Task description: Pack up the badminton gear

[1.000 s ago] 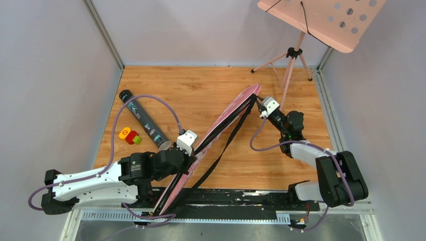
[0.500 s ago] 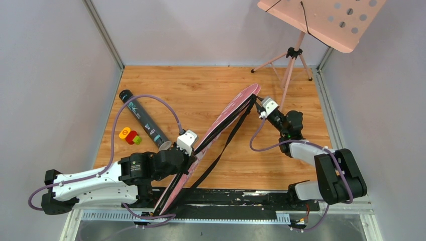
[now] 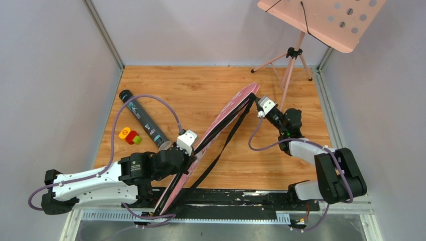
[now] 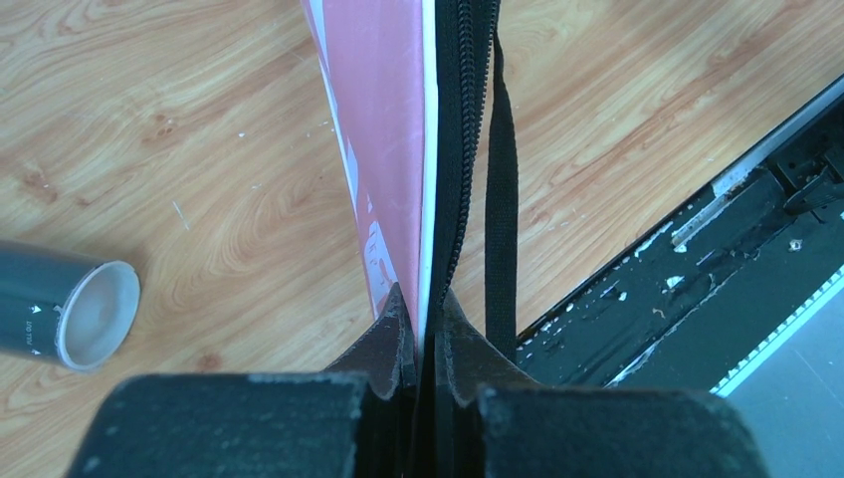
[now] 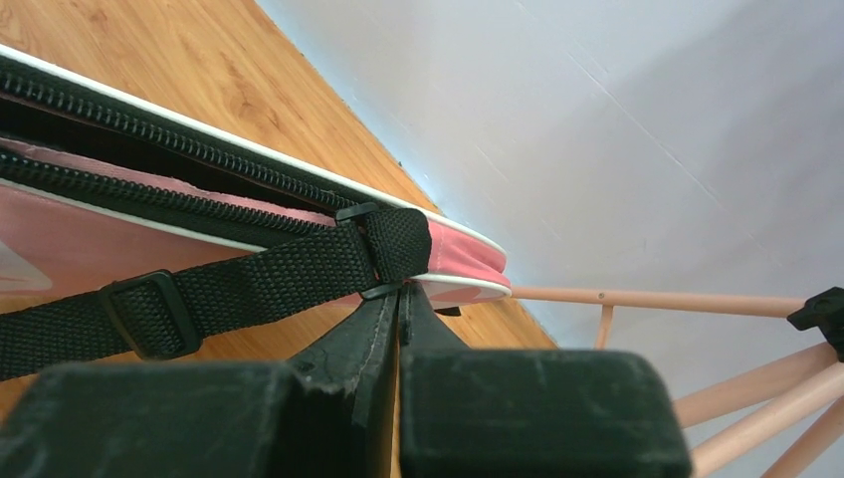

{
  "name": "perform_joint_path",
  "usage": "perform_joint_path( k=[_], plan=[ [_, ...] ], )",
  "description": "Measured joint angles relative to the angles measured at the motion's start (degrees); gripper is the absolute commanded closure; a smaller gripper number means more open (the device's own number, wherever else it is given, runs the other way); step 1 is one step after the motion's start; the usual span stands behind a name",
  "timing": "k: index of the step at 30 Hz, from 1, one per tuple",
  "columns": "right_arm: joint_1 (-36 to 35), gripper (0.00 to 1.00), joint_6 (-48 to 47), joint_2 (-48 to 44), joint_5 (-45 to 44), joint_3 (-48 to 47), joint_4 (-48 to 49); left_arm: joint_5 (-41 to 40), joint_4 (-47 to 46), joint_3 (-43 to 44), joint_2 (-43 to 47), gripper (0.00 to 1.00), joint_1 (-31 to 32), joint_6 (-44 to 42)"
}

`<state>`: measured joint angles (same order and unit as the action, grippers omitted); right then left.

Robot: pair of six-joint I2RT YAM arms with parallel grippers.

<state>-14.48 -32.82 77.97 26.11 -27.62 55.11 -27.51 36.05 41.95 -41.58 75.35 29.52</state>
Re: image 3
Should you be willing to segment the black shuttlecock tube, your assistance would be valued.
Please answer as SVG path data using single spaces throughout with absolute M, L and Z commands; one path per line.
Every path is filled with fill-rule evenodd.
M 137 99 L 128 102 L 127 108 L 160 151 L 169 149 L 172 146 L 172 142 L 166 137 Z

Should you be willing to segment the pink racket bag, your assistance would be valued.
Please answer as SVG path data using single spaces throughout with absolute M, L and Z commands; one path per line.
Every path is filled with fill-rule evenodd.
M 229 143 L 232 136 L 245 118 L 245 115 L 249 112 L 256 97 L 255 94 L 258 90 L 259 84 L 257 83 L 251 83 L 247 85 L 237 94 L 235 94 L 234 97 L 221 110 L 216 119 L 211 123 L 210 127 L 204 133 L 200 143 L 194 149 L 193 160 L 191 161 L 191 164 L 184 170 L 184 172 L 179 172 L 175 175 L 173 180 L 169 183 L 161 195 L 155 206 L 156 215 L 165 214 L 172 205 L 176 204 L 178 200 L 184 196 L 182 188 L 196 169 L 202 157 L 205 155 L 207 149 L 210 147 L 212 142 L 218 138 L 222 130 L 228 127 L 229 124 L 238 118 L 237 123 L 230 131 L 224 145 L 226 146 Z

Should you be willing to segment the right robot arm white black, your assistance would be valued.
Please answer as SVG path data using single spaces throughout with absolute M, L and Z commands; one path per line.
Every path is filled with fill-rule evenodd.
M 354 198 L 366 195 L 366 182 L 350 149 L 328 148 L 308 140 L 301 133 L 302 112 L 299 109 L 289 108 L 282 112 L 266 96 L 256 99 L 256 107 L 258 118 L 268 120 L 279 131 L 276 145 L 280 150 L 315 167 L 316 180 L 288 186 L 289 207 L 301 209 L 308 200 L 350 203 Z

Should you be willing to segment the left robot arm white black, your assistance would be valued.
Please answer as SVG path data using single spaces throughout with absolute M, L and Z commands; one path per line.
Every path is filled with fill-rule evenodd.
M 151 183 L 187 174 L 195 159 L 173 146 L 157 153 L 132 153 L 113 162 L 107 170 L 62 174 L 51 169 L 45 173 L 48 192 L 42 196 L 41 208 L 47 215 L 59 215 L 91 205 L 150 207 L 157 201 Z

